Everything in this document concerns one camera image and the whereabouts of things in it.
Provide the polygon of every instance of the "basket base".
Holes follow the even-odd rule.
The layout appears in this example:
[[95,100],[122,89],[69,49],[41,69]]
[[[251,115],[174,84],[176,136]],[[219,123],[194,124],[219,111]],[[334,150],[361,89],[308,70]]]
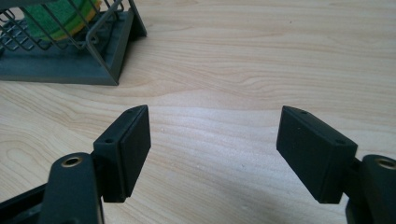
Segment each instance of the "basket base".
[[128,40],[146,35],[132,8],[119,16],[106,45],[98,46],[109,71],[86,49],[74,46],[64,50],[5,50],[0,54],[0,80],[117,86]]

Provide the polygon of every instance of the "gray wire basket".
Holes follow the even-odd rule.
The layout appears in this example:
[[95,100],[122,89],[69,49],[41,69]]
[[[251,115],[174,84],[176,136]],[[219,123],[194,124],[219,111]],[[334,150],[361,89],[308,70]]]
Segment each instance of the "gray wire basket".
[[[147,35],[134,1],[102,0],[98,9],[88,0],[95,16],[87,21],[73,1],[67,0],[83,21],[82,30],[74,35],[48,7],[56,1],[1,1],[0,80],[118,85],[128,42]],[[43,7],[65,38],[55,40],[26,10],[29,6]],[[27,19],[44,37],[31,35]]]

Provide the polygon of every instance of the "light wood surface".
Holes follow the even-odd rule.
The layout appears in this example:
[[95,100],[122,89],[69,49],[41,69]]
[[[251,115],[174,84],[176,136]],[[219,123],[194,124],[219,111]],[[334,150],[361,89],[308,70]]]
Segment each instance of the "light wood surface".
[[347,223],[276,151],[282,105],[366,154],[396,158],[396,2],[138,0],[148,37],[118,87],[0,82],[0,201],[124,110],[148,105],[152,148],[106,223]]

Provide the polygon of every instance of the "black bracket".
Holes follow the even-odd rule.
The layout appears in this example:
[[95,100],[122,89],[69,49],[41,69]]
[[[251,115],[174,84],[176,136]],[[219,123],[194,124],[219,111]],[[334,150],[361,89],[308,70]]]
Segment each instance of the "black bracket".
[[349,197],[349,224],[396,223],[396,161],[355,158],[358,145],[314,115],[283,106],[276,148],[319,203]]
[[134,107],[94,142],[52,164],[49,182],[0,204],[0,223],[104,223],[101,197],[130,197],[151,146],[149,109]]

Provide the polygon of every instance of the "wood grain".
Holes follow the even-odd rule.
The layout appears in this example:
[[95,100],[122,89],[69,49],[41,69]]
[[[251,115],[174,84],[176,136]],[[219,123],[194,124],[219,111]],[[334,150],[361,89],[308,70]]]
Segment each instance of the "wood grain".
[[148,105],[152,148],[106,223],[347,223],[347,197],[318,204],[276,151],[280,109],[312,112],[359,159],[396,158],[396,3],[136,5],[148,37],[128,47],[118,87],[0,82],[0,201]]

